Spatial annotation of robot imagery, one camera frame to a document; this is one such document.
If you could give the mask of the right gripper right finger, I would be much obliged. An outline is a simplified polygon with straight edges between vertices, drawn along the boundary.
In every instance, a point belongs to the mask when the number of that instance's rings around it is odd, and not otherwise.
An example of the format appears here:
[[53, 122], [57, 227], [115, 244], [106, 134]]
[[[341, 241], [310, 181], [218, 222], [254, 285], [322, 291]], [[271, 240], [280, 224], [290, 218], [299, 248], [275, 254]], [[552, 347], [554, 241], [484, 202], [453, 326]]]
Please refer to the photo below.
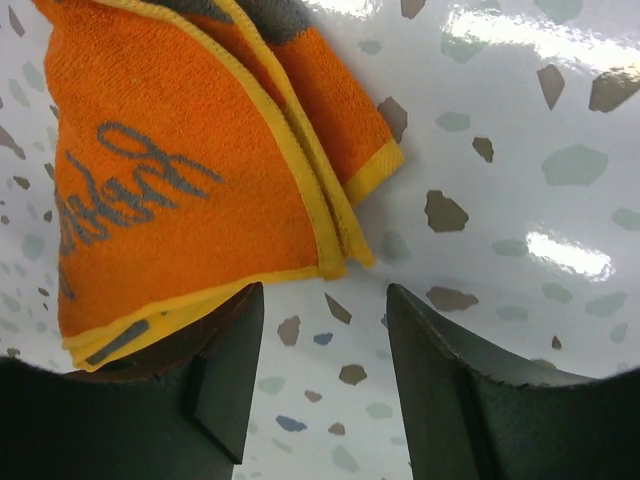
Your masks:
[[635, 479], [639, 372], [604, 379], [513, 354], [387, 289], [388, 335], [416, 479]]

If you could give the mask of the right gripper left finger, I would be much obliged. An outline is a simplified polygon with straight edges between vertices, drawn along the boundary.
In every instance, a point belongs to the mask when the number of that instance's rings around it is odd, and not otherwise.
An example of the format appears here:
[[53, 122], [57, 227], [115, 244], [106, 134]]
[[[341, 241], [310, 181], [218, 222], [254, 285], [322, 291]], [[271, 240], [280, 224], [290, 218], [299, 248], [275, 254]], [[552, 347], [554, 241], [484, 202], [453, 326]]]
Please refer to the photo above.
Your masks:
[[5, 479], [229, 479], [242, 462], [264, 324], [253, 284], [88, 373], [1, 360]]

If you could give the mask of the orange grey cat towel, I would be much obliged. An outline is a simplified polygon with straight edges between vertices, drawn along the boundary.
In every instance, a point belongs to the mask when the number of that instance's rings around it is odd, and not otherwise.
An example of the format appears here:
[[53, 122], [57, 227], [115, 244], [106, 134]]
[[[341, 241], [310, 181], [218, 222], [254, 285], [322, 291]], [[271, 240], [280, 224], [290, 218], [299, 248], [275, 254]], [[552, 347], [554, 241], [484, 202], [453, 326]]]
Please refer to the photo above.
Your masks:
[[254, 283], [375, 258], [354, 209], [403, 165], [300, 1], [40, 1], [58, 110], [65, 350], [95, 371]]

